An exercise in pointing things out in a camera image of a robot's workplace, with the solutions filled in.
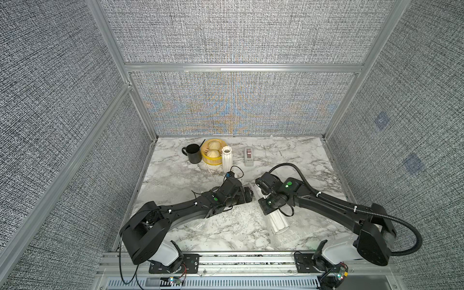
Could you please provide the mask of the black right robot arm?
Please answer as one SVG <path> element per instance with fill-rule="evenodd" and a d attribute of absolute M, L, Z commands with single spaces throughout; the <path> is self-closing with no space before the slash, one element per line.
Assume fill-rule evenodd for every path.
<path fill-rule="evenodd" d="M 303 181 L 295 178 L 280 181 L 268 172 L 256 179 L 256 185 L 263 193 L 259 205 L 264 215 L 290 205 L 316 212 L 352 232 L 349 237 L 320 242 L 312 256 L 314 268 L 324 271 L 358 259 L 378 266 L 388 265 L 396 230 L 384 218 L 385 210 L 380 205 L 365 207 L 322 192 L 314 193 Z"/>

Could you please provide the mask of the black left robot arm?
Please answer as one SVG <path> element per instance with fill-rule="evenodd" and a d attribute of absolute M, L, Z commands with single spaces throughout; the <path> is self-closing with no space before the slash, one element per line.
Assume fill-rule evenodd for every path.
<path fill-rule="evenodd" d="M 253 191 L 249 187 L 237 178 L 227 177 L 219 187 L 180 204 L 157 205 L 153 201 L 144 204 L 119 234 L 134 265 L 149 261 L 175 271 L 183 263 L 184 255 L 174 241 L 165 241 L 171 229 L 219 215 L 252 200 Z"/>

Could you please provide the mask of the grey tape dispenser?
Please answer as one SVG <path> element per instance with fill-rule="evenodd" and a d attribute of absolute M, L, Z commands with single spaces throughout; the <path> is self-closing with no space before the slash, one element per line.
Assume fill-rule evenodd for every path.
<path fill-rule="evenodd" d="M 246 167 L 254 165 L 254 154 L 252 147 L 246 147 L 244 149 L 244 164 Z"/>

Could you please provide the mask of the small white ribbed vase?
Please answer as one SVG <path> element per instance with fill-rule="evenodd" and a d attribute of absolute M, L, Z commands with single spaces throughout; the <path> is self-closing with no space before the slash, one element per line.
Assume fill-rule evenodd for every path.
<path fill-rule="evenodd" d="M 222 148 L 222 168 L 225 173 L 229 172 L 233 166 L 233 150 L 230 146 Z"/>

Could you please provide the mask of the steamed bun front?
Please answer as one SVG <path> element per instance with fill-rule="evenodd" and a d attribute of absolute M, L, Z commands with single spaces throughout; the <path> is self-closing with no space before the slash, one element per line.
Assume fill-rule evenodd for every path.
<path fill-rule="evenodd" d="M 213 158 L 219 158 L 220 156 L 221 156 L 221 154 L 220 154 L 219 151 L 216 150 L 216 149 L 210 149 L 210 150 L 208 150 L 208 152 L 207 152 L 207 157 L 208 157 L 208 158 L 211 158 L 211 159 L 213 159 Z"/>

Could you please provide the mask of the steamed bun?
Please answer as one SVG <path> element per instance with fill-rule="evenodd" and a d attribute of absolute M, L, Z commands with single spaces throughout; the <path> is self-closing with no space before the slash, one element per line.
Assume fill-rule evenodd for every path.
<path fill-rule="evenodd" d="M 208 152 L 207 152 L 207 157 L 208 157 L 208 158 L 211 158 L 211 159 L 213 159 L 213 158 L 219 158 L 220 156 L 221 156 L 221 154 L 220 154 L 219 151 L 216 150 L 216 149 L 210 149 L 210 150 L 208 150 Z"/>
<path fill-rule="evenodd" d="M 208 144 L 208 148 L 210 150 L 215 150 L 215 151 L 219 151 L 221 149 L 221 143 L 219 141 L 210 141 L 209 144 Z"/>

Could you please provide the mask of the yellow bamboo steamer basket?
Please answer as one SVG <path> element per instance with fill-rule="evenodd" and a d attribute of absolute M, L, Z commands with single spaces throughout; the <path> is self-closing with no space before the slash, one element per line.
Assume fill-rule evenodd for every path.
<path fill-rule="evenodd" d="M 222 149 L 226 147 L 226 142 L 221 139 L 210 139 L 201 146 L 203 162 L 210 166 L 222 164 Z"/>

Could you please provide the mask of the steamed bun back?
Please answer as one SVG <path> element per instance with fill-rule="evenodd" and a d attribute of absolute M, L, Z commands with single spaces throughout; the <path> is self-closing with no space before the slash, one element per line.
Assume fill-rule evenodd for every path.
<path fill-rule="evenodd" d="M 215 150 L 215 151 L 219 151 L 221 149 L 221 143 L 219 141 L 210 141 L 209 144 L 208 144 L 208 148 L 210 150 Z"/>

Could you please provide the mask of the black mug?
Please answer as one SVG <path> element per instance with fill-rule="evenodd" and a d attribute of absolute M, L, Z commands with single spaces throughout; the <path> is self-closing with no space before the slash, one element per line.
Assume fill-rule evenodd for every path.
<path fill-rule="evenodd" d="M 191 164 L 198 164 L 203 160 L 201 154 L 201 146 L 204 144 L 204 142 L 205 140 L 200 145 L 192 143 L 182 148 L 181 152 L 188 158 L 188 161 Z"/>

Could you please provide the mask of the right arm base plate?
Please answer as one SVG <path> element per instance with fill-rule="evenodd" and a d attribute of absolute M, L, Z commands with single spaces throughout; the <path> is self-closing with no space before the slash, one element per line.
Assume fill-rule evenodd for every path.
<path fill-rule="evenodd" d="M 345 263 L 340 262 L 334 265 L 319 254 L 314 257 L 313 252 L 294 252 L 294 262 L 298 273 L 334 273 L 344 276 L 345 272 L 348 271 L 348 266 Z"/>

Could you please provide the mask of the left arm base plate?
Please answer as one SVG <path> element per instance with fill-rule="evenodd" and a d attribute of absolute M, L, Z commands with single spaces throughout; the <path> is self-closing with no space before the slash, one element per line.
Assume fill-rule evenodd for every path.
<path fill-rule="evenodd" d="M 149 274 L 197 274 L 199 267 L 199 254 L 182 254 L 173 263 L 166 266 L 161 262 L 150 260 Z"/>

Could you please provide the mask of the aluminium front rail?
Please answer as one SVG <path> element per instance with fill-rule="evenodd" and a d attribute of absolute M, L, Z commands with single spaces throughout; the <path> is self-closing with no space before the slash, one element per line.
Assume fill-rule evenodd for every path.
<path fill-rule="evenodd" d="M 196 270 L 192 276 L 299 276 L 293 251 L 194 251 L 197 262 L 187 262 Z M 136 269 L 128 253 L 105 253 L 97 270 L 97 277 L 115 277 L 122 270 L 131 277 Z"/>

